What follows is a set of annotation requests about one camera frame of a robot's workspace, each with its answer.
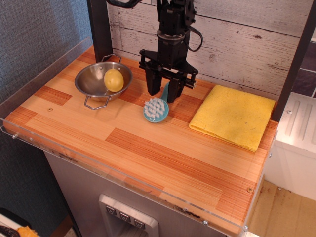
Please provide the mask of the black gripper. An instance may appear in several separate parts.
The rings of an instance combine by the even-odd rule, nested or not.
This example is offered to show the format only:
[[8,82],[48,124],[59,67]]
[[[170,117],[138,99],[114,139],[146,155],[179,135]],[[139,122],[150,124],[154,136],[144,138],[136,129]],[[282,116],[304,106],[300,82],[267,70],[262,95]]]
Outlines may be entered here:
[[139,67],[145,69],[147,90],[153,96],[160,92],[162,77],[170,79],[167,102],[173,103],[181,96],[184,86],[195,88],[198,70],[186,58],[189,49],[189,34],[158,34],[157,51],[140,51]]

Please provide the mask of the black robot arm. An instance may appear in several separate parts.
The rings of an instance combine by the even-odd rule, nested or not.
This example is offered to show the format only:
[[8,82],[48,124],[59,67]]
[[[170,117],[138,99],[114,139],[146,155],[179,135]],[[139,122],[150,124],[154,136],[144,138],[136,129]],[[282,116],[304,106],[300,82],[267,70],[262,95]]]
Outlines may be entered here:
[[147,90],[151,96],[160,91],[162,78],[169,80],[167,102],[181,96],[184,87],[193,89],[198,70],[186,58],[190,50],[190,34],[201,32],[191,25],[196,11],[192,0],[158,0],[157,51],[141,50],[139,67],[145,70]]

